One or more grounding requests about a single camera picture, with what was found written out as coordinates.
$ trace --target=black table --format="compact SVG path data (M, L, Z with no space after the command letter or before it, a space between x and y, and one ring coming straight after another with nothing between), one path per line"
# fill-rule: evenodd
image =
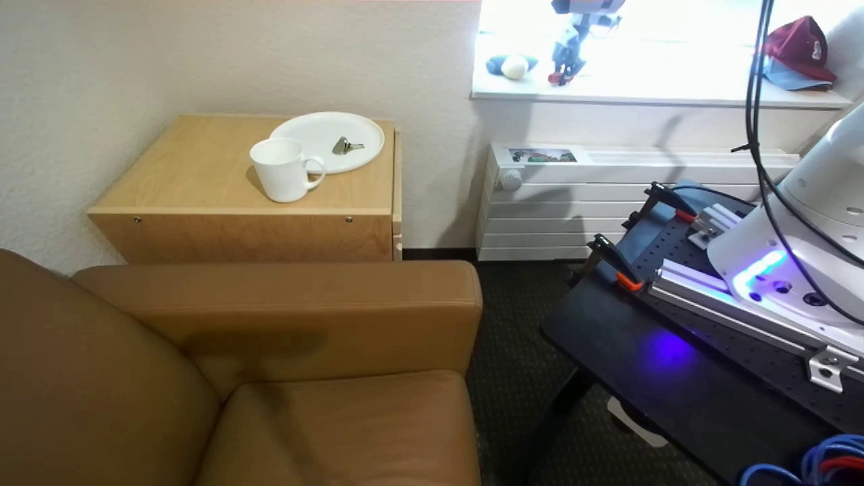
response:
M691 204L704 205L715 198L695 191ZM644 210L615 250L626 260L660 251L669 220L669 209ZM604 263L594 258L565 302L545 318L542 336L579 371L556 394L549 421L530 447L536 456L528 461L538 459L541 444L545 447L561 424L556 420L592 385L602 385L723 483L734 483L757 461L796 468L803 452L837 432L834 424L768 386L741 362L615 290Z

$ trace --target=black cable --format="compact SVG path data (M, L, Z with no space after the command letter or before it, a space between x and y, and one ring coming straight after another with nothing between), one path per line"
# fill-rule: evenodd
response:
M761 0L761 11L760 11L760 28L757 28L757 46L753 46L753 63L752 63L752 75L748 75L748 97L746 97L746 137L748 137L748 151L753 156L753 164L757 164L757 182L760 182L760 201L761 201L761 209L765 209L765 217L768 223L772 225L780 247L787 250L789 260L795 263L795 267L806 277L806 282L814 286L814 291L830 305L834 308L839 316L857 322L857 324L864 324L858 316L849 313L846 308L839 308L818 285L815 279L806 270L806 264L799 263L799 258L792 251L777 220L776 220L776 210L771 205L771 196L776 196L787 210L799 220L808 229L814 229L814 225L808 220L803 220L777 191L777 187L771 182L765 164L761 164L761 148L760 148L760 108L761 108L761 69L765 69L765 44L768 44L768 31L771 31L771 19L772 19L772 8L776 4L772 0Z
M752 89L757 94L753 105L748 108L748 123L753 124L753 133L748 127L748 147L741 148L752 148L752 156L757 163L757 177L760 177L760 187L768 187L771 196L776 196L776 201L799 223L806 225L808 232L814 232L815 237L820 237L823 243L830 243L837 254L842 254L846 260L850 260L854 264L864 267L864 260L857 258L850 250L839 247L831 235L820 232L806 214L799 214L787 196L776 187L776 182L771 179L771 174L765 170L761 154L760 154L760 108L761 108L761 69L765 69L765 44L768 44L768 31L771 31L771 19L772 19L772 0L761 4L761 13L760 13L760 28L757 28L757 50L753 50L753 66L752 66L752 78L748 78L748 102L752 102Z

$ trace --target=armchair seat cushion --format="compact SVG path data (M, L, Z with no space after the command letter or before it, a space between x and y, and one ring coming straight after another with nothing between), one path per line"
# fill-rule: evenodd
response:
M464 379L452 371L240 386L199 486L482 483Z

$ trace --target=wooden side table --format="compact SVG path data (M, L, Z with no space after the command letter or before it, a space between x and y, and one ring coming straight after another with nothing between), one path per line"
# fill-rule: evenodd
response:
M270 204L248 148L289 117L178 117L86 210L128 263L401 260L401 142L330 174L301 204Z

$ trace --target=table leg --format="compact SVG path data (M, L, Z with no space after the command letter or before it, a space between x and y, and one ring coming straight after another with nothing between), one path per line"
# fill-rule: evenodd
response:
M573 371L556 397L550 399L549 410L542 414L541 424L530 432L528 444L518 448L513 468L505 474L505 486L528 486L538 461L542 461L545 452L556 444L573 405L586 397L594 386L594 376L586 371Z

